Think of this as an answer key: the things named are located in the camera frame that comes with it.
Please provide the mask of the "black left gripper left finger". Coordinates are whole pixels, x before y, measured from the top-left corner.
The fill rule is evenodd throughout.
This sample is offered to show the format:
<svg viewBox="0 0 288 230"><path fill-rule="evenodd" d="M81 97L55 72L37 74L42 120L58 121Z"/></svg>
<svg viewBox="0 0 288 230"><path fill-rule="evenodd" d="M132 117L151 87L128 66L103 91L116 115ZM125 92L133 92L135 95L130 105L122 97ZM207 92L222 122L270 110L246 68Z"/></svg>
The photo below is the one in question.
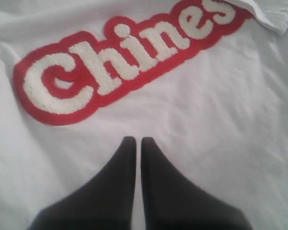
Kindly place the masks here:
<svg viewBox="0 0 288 230"><path fill-rule="evenodd" d="M129 230L136 176L136 140L124 137L100 170L81 188L43 209L31 230Z"/></svg>

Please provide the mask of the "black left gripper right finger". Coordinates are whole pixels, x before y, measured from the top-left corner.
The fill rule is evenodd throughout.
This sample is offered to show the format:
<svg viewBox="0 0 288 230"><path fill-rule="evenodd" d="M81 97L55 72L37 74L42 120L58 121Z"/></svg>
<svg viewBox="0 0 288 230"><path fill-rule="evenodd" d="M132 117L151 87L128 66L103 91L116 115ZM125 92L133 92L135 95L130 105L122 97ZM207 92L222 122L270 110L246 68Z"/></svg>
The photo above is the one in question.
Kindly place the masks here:
<svg viewBox="0 0 288 230"><path fill-rule="evenodd" d="M251 230L244 214L194 185L153 138L141 142L141 182L148 230Z"/></svg>

